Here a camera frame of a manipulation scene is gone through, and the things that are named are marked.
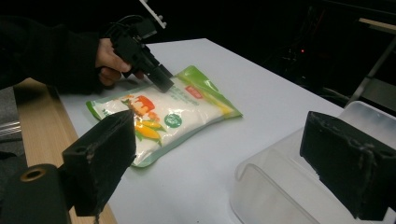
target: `clear plastic container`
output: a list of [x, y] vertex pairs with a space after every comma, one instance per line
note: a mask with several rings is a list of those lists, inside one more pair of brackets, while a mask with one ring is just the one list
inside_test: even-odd
[[[396, 148], [396, 118], [363, 102], [353, 102], [339, 119]], [[387, 223], [355, 219], [299, 154], [304, 128], [241, 162], [235, 170], [230, 203], [245, 224]]]

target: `black sleeve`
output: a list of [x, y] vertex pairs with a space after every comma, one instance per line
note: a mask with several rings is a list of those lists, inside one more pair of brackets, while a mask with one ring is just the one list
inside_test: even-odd
[[0, 89], [31, 77], [69, 91], [94, 91], [101, 86], [95, 69], [98, 44], [98, 34], [0, 16]]

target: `person's hand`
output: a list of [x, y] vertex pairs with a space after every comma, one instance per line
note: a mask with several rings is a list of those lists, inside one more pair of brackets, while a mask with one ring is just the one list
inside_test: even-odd
[[[99, 80], [105, 86], [112, 86], [121, 78], [121, 73], [131, 71], [132, 66], [120, 58], [112, 47], [109, 38], [99, 40], [98, 51], [96, 53], [95, 67], [101, 67]], [[134, 74], [137, 78], [143, 78], [143, 72]]]

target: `dark background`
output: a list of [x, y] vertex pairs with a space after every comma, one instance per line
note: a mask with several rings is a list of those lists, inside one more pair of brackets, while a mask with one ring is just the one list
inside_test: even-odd
[[[148, 5], [167, 26], [146, 43], [204, 37], [341, 106], [393, 38], [359, 18], [396, 23], [395, 0], [150, 0]], [[6, 0], [0, 13], [66, 24], [75, 32], [98, 31], [127, 15], [150, 17], [138, 0]], [[394, 55], [378, 74], [391, 82]]]

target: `translucent plastic box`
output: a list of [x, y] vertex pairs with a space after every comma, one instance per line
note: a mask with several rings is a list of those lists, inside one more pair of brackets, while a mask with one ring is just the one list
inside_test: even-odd
[[[396, 148], [396, 118], [363, 102], [349, 104], [338, 117]], [[241, 162], [235, 170], [231, 207], [242, 223], [387, 223], [355, 219], [299, 154], [304, 128]]]

